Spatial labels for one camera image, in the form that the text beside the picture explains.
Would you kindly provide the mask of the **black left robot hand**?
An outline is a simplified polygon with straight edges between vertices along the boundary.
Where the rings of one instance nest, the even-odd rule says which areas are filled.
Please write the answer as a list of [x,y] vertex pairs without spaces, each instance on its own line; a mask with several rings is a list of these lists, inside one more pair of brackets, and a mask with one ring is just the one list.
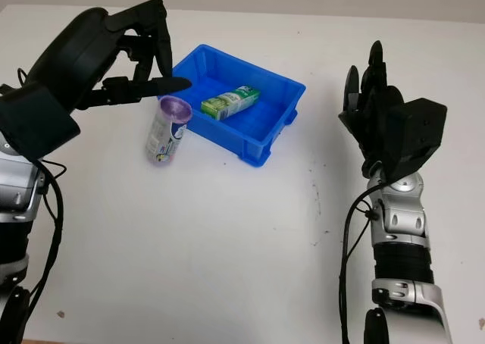
[[162,0],[116,14],[89,8],[51,42],[27,74],[68,112],[188,89],[173,75],[171,38]]

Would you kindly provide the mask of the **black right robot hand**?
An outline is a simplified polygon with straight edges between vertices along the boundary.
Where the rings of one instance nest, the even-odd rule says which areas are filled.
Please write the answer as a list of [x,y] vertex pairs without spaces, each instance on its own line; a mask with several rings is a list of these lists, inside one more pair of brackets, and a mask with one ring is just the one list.
[[346,76],[340,121],[356,139],[364,156],[361,171],[370,178],[385,166],[384,135],[389,110],[404,103],[401,92],[387,82],[383,47],[379,40],[371,46],[368,67],[360,76],[352,65]]

